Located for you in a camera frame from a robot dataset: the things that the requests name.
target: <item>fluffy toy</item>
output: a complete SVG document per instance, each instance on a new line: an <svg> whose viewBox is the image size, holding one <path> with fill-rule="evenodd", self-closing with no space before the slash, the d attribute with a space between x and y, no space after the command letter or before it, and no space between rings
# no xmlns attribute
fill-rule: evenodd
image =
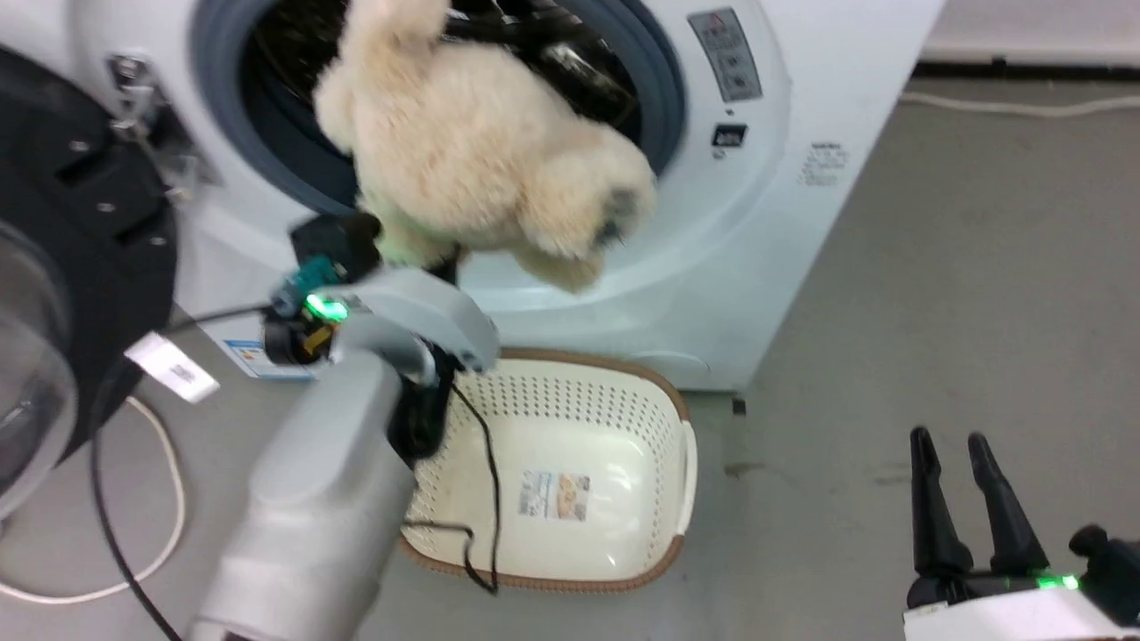
<svg viewBox="0 0 1140 641"><path fill-rule="evenodd" d="M320 128L353 156L386 262L429 268L456 245L507 250L579 291L606 245L653 211L653 171L503 48L440 42L448 8L353 0L314 96Z"/></svg>

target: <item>black cable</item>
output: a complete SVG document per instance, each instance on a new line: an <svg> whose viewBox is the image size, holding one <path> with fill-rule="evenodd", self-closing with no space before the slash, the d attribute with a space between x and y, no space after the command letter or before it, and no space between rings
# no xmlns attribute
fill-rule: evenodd
<svg viewBox="0 0 1140 641"><path fill-rule="evenodd" d="M471 581L475 582L477 585L489 592L490 594L498 594L499 582L498 582L498 545L499 535L503 533L503 497L502 497L502 484L498 477L498 463L495 462L495 451L491 447L491 429L487 424L487 420L483 415L475 409L475 406L467 400L466 395L464 395L459 388L454 388L455 396L459 397L459 400L467 406L467 409L475 416L479 421L479 427L483 429L483 444L487 446L487 469L491 473L491 484L494 492L494 504L495 504L495 534L491 538L491 581L490 583L483 581L483 577L479 576L474 566L471 565L471 547L475 543L475 532L470 526L457 525L457 524L439 524L435 521L404 521L404 527L413 528L426 528L426 529L442 529L450 532L462 532L467 535L467 539L463 543L463 569L467 573Z"/></svg>
<svg viewBox="0 0 1140 641"><path fill-rule="evenodd" d="M239 307L233 309L225 309L213 314L207 314L197 318L186 318L177 323L171 323L165 330L157 332L164 338L171 338L179 332L197 327L198 325L211 323L215 320L225 320L227 318L234 318L238 316L244 316L246 314L261 314L268 313L272 308L268 306L249 306ZM131 593L135 599L142 606L150 619L154 622L158 630L162 631L163 635L166 636L169 641L182 641L178 632L174 631L166 617L158 611L158 608L150 601L146 591L139 585L139 582L135 579L135 571L131 569L130 565L127 562L127 558L123 555L122 549L119 546L119 539L115 536L114 529L111 526L111 517L107 513L106 500L103 494L103 479L100 473L100 459L99 459L99 431L98 425L103 422L104 408L107 405L107 400L111 396L112 390L115 384L121 380L123 374L127 373L127 367L137 367L135 363L129 360L125 356L121 356L116 359L112 366L107 370L104 375L103 381L99 383L98 390L96 391L95 399L91 403L91 411L88 416L88 439L91 441L91 464L90 464L90 482L91 482L91 495L95 502L95 510L99 518L99 528L103 530L104 541L107 544L107 549L111 551L111 555L115 560L115 567L119 568L119 574L123 577L123 581L130 587ZM435 524L431 521L406 521L404 525L406 527L429 527L435 529L446 529L463 532L467 535L467 541L463 547L463 565L475 584L486 590L491 594L498 594L499 581L498 581L498 547L499 538L502 534L502 484L498 476L498 464L495 462L495 452L491 447L491 431L490 427L487 424L487 420L483 419L482 414L475 409L474 405L467 399L467 397L459 391L458 388L455 389L455 395L459 397L459 400L467 406L467 409L475 416L479 421L479 425L483 430L483 441L487 447L487 466L491 473L491 481L494 484L494 506L495 506L495 534L491 541L491 581L490 583L483 581L479 573L475 571L474 567L471 565L471 547L474 544L475 533L472 528L462 525L453 524Z"/></svg>
<svg viewBox="0 0 1140 641"><path fill-rule="evenodd" d="M223 320L226 318L234 318L237 316L244 316L246 314L261 313L269 309L266 306L253 306L253 307L241 307L235 309L226 309L214 314L209 314L199 318L187 318L185 320L179 320L166 326L162 332L157 332L160 335L170 338L181 331L196 327L203 323L210 323L213 320ZM95 511L99 518L99 528L103 530L103 538L107 544L107 549L111 551L111 555L115 560L115 567L119 568L119 574L122 575L123 581L130 587L131 593L135 594L135 599L142 606L146 614L150 616L154 624L158 626L158 630L169 639L170 641L181 641L181 638L174 632L173 626L166 620L166 617L162 616L158 608L155 607L150 598L147 597L146 591L139 585L139 582L135 579L135 571L127 563L125 557L123 557L123 551L119 546L119 539L115 537L114 529L111 527L111 517L107 514L107 503L103 495L103 479L100 473L100 461L99 461L99 430L98 427L103 423L104 412L107 401L111 397L112 390L125 374L129 367L138 367L125 356L120 356L104 374L103 381L100 381L99 387L95 393L95 399L91 401L91 411L88 415L87 422L87 436L91 441L91 497L95 502Z"/></svg>

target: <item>front-loading washing machine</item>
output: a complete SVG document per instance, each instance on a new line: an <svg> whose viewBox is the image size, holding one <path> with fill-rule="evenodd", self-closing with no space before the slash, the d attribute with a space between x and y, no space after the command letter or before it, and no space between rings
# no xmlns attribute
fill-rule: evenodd
<svg viewBox="0 0 1140 641"><path fill-rule="evenodd" d="M494 254L466 263L461 285L506 346L614 355L681 388L740 389L942 3L456 0L449 38L511 48L579 112L636 141L660 179L657 216L610 253L592 290L554 290ZM182 203L174 300L195 315L264 299L295 267L288 228L352 210L352 167L320 136L308 97L343 6L0 0L0 47L112 114L162 108L179 123L185 171L163 176ZM206 331L251 375L309 375L264 359L256 319Z"/></svg>

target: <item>warning label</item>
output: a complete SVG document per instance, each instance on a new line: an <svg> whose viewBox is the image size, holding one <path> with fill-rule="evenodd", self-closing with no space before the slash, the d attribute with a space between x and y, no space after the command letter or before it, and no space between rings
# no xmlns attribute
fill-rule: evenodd
<svg viewBox="0 0 1140 641"><path fill-rule="evenodd" d="M834 187L847 171L847 149L839 143L812 143L799 170L799 184L808 187Z"/></svg>
<svg viewBox="0 0 1140 641"><path fill-rule="evenodd" d="M589 477L522 472L519 513L524 517L562 521L585 521L589 503Z"/></svg>
<svg viewBox="0 0 1140 641"><path fill-rule="evenodd" d="M312 372L304 367L283 367L266 356L261 341L226 341L238 365L255 379L310 380Z"/></svg>

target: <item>floor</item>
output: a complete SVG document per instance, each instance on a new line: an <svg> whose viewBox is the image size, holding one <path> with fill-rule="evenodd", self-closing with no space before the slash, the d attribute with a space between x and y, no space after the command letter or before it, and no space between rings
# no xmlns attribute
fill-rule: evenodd
<svg viewBox="0 0 1140 641"><path fill-rule="evenodd" d="M919 88L954 97L1078 102L1138 88ZM697 510L674 569L619 597L507 592L399 555L361 641L544 638L670 641L902 639L912 581L906 433L940 448L961 537L985 563L988 530L966 436L985 431L1056 568L1072 533L1140 532L1140 113L1041 121L903 106L891 119L803 294L743 397L692 396ZM190 529L146 583L185 628L242 487L298 391L237 374L202 336L185 348L222 379L190 408L145 384L173 427ZM113 518L136 565L172 517L157 444L129 411L107 429ZM43 591L115 575L70 461L10 522L0 574ZM128 595L48 610L0 600L11 639L157 640Z"/></svg>

